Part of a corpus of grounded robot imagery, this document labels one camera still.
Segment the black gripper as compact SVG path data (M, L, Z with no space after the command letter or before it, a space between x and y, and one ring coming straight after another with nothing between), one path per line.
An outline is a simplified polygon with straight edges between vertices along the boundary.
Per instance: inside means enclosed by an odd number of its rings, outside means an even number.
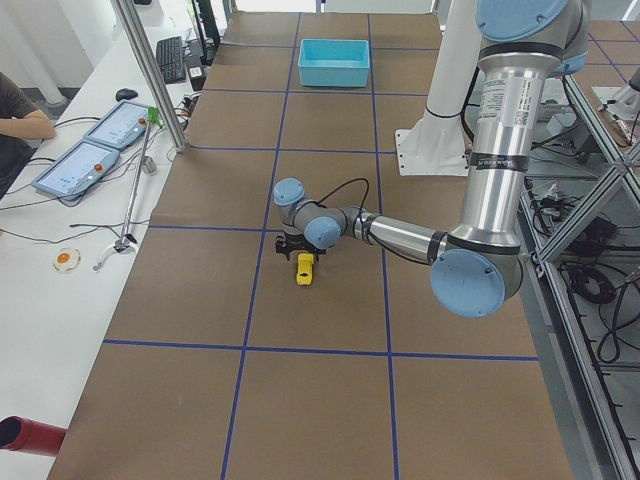
M300 251L311 253L314 256L314 264L318 263L325 254L324 249L319 249L306 240L303 234L289 234L283 232L276 236L275 252L285 256L287 261L291 261L292 252Z

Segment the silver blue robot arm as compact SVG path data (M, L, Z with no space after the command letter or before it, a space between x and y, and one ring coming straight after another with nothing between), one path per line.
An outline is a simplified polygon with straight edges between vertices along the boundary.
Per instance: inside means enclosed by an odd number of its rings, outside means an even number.
M294 178L273 200L283 224L276 251L325 253L343 236L431 267L430 283L449 311L478 318L498 310L522 281L514 222L545 81L586 58L587 1L481 1L478 68L484 74L461 218L449 231L374 214L328 208Z

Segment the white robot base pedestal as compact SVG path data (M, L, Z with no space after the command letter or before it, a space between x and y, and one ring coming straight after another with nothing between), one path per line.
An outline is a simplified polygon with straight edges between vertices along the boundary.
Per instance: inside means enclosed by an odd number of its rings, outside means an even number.
M423 117L412 129L395 132L402 176L467 174L462 109L474 86L481 44L476 6L451 3Z

